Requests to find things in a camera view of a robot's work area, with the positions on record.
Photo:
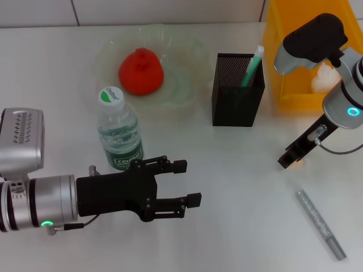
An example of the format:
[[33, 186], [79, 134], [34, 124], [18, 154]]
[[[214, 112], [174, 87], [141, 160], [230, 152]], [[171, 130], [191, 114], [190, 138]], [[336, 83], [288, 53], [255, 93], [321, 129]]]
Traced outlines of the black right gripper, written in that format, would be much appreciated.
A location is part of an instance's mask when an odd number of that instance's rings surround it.
[[314, 141], [308, 140], [308, 135], [317, 129], [320, 125], [325, 125], [327, 130], [319, 137], [321, 141], [330, 136], [338, 126], [331, 122], [328, 117], [323, 114], [319, 117], [294, 143], [286, 148], [285, 153], [278, 159], [278, 163], [287, 169], [295, 162], [302, 160], [313, 148], [316, 147]]

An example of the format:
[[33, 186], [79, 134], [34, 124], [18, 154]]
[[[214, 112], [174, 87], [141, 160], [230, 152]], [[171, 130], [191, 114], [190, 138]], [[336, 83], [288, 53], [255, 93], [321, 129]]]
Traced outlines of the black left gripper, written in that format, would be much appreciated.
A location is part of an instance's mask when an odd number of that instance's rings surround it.
[[79, 216], [131, 211], [141, 221], [184, 218], [186, 209], [199, 207], [201, 193], [178, 198], [157, 198], [155, 175], [185, 173], [186, 160], [170, 161], [166, 155], [134, 161], [120, 173], [76, 179]]

